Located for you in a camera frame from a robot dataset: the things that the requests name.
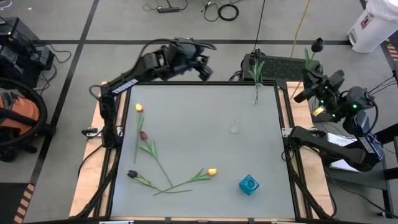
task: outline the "blue glass cube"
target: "blue glass cube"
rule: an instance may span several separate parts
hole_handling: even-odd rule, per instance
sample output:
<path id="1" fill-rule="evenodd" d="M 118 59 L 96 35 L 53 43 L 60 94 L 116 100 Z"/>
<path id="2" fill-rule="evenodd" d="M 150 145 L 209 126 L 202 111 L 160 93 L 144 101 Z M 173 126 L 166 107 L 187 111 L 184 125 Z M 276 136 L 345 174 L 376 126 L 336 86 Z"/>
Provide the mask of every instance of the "blue glass cube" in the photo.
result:
<path id="1" fill-rule="evenodd" d="M 249 174 L 240 183 L 239 187 L 247 195 L 253 194 L 253 192 L 259 187 L 259 183 Z"/>

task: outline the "yellow cable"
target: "yellow cable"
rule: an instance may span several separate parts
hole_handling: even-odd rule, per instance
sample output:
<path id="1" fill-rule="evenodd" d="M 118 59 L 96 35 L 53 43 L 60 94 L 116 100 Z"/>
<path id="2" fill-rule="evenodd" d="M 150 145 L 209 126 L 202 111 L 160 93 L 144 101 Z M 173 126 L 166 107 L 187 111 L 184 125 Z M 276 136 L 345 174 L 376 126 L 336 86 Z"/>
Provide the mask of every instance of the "yellow cable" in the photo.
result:
<path id="1" fill-rule="evenodd" d="M 294 47 L 296 46 L 296 41 L 297 41 L 297 36 L 299 35 L 299 31 L 300 31 L 301 25 L 303 24 L 304 17 L 305 17 L 305 15 L 307 14 L 308 7 L 310 6 L 310 3 L 311 3 L 311 0 L 308 0 L 307 6 L 305 6 L 305 10 L 304 10 L 304 13 L 303 13 L 303 17 L 301 18 L 300 24 L 298 25 L 298 28 L 297 28 L 297 31 L 296 31 L 296 35 L 295 35 L 295 37 L 294 37 L 293 47 L 292 47 L 292 53 L 290 53 L 290 57 L 293 57 Z M 301 82 L 302 82 L 302 81 L 300 81 L 300 82 L 298 83 L 298 85 L 296 86 L 296 89 L 294 90 L 294 92 L 293 92 L 293 94 L 292 94 L 292 97 L 291 97 L 290 99 L 292 99 L 292 98 L 294 97 L 294 95 L 296 94 L 296 91 L 297 91 L 297 89 L 299 88 Z"/>

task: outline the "wooden table frame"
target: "wooden table frame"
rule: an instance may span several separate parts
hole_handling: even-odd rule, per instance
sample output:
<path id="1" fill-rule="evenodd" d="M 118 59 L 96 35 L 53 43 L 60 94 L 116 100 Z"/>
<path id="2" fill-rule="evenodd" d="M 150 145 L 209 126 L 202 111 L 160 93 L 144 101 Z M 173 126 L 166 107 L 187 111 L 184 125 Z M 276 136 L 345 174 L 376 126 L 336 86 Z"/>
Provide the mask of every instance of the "wooden table frame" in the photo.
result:
<path id="1" fill-rule="evenodd" d="M 280 108 L 279 114 L 283 119 L 280 120 L 281 127 L 291 127 L 293 125 L 302 126 L 304 128 L 313 127 L 308 103 L 303 102 L 301 104 L 296 103 L 293 100 L 289 100 L 294 88 L 297 86 L 297 82 L 283 82 L 278 84 L 274 82 L 275 95 L 279 96 L 277 100 L 278 107 Z M 229 83 L 229 85 L 239 85 L 237 83 Z M 301 85 L 297 92 L 303 90 Z M 129 104 L 129 93 L 127 91 L 123 93 L 118 99 L 119 113 L 118 113 L 118 124 L 124 124 L 127 115 L 127 109 Z M 94 127 L 102 127 L 103 120 L 100 116 L 99 104 L 96 105 L 93 122 L 91 124 Z M 101 138 L 91 139 L 85 150 L 85 155 L 89 155 L 94 149 L 101 145 Z M 70 210 L 70 216 L 79 213 L 87 202 L 91 199 L 95 191 L 97 190 L 99 183 L 104 179 L 106 173 L 110 170 L 114 157 L 115 151 L 112 149 L 99 150 L 92 158 L 88 159 L 86 164 L 82 167 L 78 183 L 76 186 L 75 196 L 73 198 L 72 207 Z M 333 207 L 331 205 L 330 195 L 328 186 L 326 183 L 325 173 L 323 171 L 322 161 L 311 150 L 306 147 L 301 148 L 298 154 L 295 155 L 293 160 L 294 167 L 301 178 L 304 178 L 307 185 L 307 189 L 311 192 L 317 202 L 323 207 L 328 213 L 333 213 Z M 110 217 L 111 204 L 113 198 L 113 188 L 115 181 L 112 181 L 107 189 L 105 190 L 102 199 L 99 204 L 95 207 L 94 211 L 90 216 L 107 216 Z M 301 194 L 301 191 L 297 186 L 291 183 L 292 192 L 296 195 L 293 197 L 296 218 L 316 218 L 313 210 L 308 206 L 306 201 Z M 112 220 L 149 220 L 149 221 L 165 221 L 170 218 L 165 217 L 111 217 Z M 217 222 L 248 222 L 248 218 L 171 218 L 172 221 L 217 221 Z M 294 219 L 286 218 L 255 218 L 255 222 L 274 222 L 274 221 L 294 221 Z"/>

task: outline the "glass vase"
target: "glass vase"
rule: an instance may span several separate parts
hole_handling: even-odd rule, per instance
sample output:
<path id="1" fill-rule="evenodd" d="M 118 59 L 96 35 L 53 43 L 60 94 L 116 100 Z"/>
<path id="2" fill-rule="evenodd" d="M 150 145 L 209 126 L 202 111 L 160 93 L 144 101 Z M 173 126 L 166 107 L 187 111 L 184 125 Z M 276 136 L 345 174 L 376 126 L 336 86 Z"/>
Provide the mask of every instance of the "glass vase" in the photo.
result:
<path id="1" fill-rule="evenodd" d="M 260 92 L 264 89 L 264 86 L 261 83 L 257 83 L 254 85 L 252 93 L 250 95 L 250 103 L 252 105 L 257 105 L 259 103 Z"/>

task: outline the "white container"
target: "white container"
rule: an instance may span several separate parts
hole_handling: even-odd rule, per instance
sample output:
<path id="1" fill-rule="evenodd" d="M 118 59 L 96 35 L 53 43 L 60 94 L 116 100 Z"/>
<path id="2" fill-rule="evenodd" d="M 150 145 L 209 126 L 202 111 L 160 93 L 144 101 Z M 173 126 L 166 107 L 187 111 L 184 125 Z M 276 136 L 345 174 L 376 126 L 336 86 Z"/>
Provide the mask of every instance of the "white container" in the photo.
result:
<path id="1" fill-rule="evenodd" d="M 398 0 L 370 0 L 348 32 L 353 50 L 370 53 L 398 30 Z"/>

